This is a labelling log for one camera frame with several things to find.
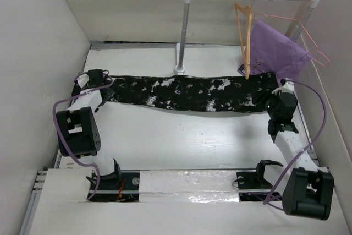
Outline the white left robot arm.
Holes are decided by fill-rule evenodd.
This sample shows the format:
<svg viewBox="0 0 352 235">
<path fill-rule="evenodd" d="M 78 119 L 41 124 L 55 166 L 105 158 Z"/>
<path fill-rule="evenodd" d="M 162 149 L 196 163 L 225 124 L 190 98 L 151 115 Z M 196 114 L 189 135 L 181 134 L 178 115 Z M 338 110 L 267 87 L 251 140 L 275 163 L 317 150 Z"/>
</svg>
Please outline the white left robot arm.
<svg viewBox="0 0 352 235">
<path fill-rule="evenodd" d="M 123 181 L 122 172 L 116 159 L 98 153 L 102 140 L 95 121 L 97 111 L 114 95 L 112 84 L 107 70 L 79 74 L 71 97 L 54 104 L 53 120 L 61 154 L 82 167 L 93 168 L 95 172 L 88 177 L 91 184 L 105 183 L 117 189 Z"/>
</svg>

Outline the black white patterned trousers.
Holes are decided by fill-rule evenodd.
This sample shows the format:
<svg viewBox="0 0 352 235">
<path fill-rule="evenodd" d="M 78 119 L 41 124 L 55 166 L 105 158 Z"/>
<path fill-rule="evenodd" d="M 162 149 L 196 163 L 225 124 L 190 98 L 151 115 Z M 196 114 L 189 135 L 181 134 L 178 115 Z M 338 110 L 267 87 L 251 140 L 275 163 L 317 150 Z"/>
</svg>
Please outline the black white patterned trousers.
<svg viewBox="0 0 352 235">
<path fill-rule="evenodd" d="M 99 80 L 89 83 L 101 91 L 106 101 L 149 106 L 175 111 L 194 112 L 263 112 L 262 104 L 255 104 L 259 96 L 278 88 L 273 73 L 244 76 L 201 78 L 187 75 L 168 77 L 115 76 L 114 81 Z"/>
</svg>

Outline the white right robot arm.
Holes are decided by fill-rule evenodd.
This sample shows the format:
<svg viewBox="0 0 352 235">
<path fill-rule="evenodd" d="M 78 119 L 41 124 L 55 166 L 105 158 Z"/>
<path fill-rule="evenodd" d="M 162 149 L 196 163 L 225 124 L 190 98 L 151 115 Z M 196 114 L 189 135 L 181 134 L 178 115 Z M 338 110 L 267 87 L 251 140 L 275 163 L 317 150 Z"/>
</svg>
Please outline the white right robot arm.
<svg viewBox="0 0 352 235">
<path fill-rule="evenodd" d="M 298 99 L 292 92 L 260 91 L 252 101 L 267 111 L 270 119 L 268 133 L 287 162 L 267 161 L 265 168 L 254 174 L 255 183 L 262 188 L 273 184 L 282 197 L 287 215 L 327 220 L 331 212 L 334 178 L 318 167 L 300 142 L 299 131 L 293 122 Z"/>
</svg>

